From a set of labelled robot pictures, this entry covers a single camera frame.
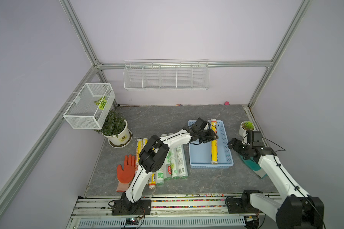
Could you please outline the yellow plastic wrap roll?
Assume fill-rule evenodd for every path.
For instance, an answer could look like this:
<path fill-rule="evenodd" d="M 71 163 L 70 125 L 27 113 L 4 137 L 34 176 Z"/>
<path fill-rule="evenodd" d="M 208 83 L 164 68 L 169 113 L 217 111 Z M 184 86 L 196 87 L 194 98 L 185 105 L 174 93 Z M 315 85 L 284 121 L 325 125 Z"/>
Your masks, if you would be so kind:
<path fill-rule="evenodd" d="M 217 134 L 217 120 L 211 119 L 211 129 Z M 218 164 L 218 149 L 217 149 L 217 139 L 211 142 L 211 164 Z"/>

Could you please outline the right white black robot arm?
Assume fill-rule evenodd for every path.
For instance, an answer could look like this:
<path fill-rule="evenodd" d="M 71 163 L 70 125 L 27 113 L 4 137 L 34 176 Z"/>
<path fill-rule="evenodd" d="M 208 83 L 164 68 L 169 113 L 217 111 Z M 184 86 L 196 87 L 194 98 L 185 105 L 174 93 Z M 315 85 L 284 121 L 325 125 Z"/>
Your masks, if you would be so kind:
<path fill-rule="evenodd" d="M 311 196 L 288 173 L 280 162 L 277 152 L 266 147 L 260 131 L 247 131 L 243 140 L 232 138 L 228 148 L 239 153 L 244 160 L 258 164 L 279 192 L 282 203 L 278 203 L 258 190 L 245 190 L 242 207 L 260 211 L 270 217 L 279 229 L 324 229 L 324 203 Z"/>

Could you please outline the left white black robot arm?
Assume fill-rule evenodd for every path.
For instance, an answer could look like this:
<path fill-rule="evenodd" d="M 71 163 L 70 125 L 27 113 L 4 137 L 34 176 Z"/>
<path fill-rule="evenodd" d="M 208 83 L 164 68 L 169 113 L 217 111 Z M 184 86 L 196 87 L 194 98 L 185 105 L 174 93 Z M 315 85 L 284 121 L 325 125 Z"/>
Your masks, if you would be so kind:
<path fill-rule="evenodd" d="M 121 196 L 122 204 L 127 208 L 136 205 L 141 199 L 144 187 L 150 177 L 161 168 L 171 149 L 194 141 L 205 144 L 217 139 L 218 136 L 211 129 L 210 123 L 201 118 L 198 118 L 191 126 L 185 127 L 172 135 L 166 137 L 152 135 L 140 152 L 136 175 L 129 188 Z"/>

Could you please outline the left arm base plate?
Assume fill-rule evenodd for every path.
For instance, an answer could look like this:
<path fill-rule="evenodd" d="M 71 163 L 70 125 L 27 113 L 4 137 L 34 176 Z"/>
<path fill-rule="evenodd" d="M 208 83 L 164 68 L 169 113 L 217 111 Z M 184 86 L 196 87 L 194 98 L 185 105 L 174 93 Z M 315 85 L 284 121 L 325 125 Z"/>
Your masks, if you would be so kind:
<path fill-rule="evenodd" d="M 152 209 L 152 201 L 150 199 L 140 199 L 132 203 L 125 197 L 112 200 L 108 205 L 112 210 L 113 216 L 150 215 Z"/>

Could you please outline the light blue plastic basket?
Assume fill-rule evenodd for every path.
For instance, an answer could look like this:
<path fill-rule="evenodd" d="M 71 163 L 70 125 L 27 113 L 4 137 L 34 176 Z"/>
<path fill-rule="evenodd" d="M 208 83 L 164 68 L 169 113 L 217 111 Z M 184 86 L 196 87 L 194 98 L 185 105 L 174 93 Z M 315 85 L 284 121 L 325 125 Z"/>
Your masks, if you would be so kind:
<path fill-rule="evenodd" d="M 211 143 L 189 144 L 189 158 L 192 169 L 228 169 L 234 165 L 231 151 L 228 148 L 228 139 L 224 122 L 217 121 L 217 161 L 218 164 L 211 163 Z"/>

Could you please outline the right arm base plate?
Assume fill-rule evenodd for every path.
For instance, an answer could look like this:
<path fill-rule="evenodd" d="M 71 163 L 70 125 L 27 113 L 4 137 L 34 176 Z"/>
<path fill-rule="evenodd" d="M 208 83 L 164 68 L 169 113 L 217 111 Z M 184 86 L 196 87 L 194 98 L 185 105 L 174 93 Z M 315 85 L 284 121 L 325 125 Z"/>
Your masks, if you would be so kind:
<path fill-rule="evenodd" d="M 259 190 L 248 189 L 243 191 L 240 198 L 227 196 L 225 199 L 225 205 L 227 206 L 229 214 L 253 213 L 258 215 L 260 210 L 254 208 L 250 203 L 250 194 L 253 193 L 262 194 Z"/>

